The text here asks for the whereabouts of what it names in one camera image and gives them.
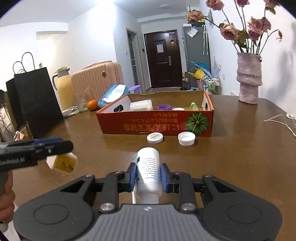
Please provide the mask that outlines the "person left hand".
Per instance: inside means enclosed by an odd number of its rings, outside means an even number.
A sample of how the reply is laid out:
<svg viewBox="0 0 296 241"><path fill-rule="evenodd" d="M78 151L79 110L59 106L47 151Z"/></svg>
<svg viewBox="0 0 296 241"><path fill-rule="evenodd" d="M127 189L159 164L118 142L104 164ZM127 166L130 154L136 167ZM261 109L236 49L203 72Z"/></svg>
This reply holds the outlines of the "person left hand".
<svg viewBox="0 0 296 241"><path fill-rule="evenodd" d="M13 188L13 173L10 171L8 173L8 179L6 181L6 184L4 186L4 194L1 196L0 201L0 218L1 221L4 223L9 223L13 220L14 216L14 200L15 200L15 193L12 190Z"/></svg>

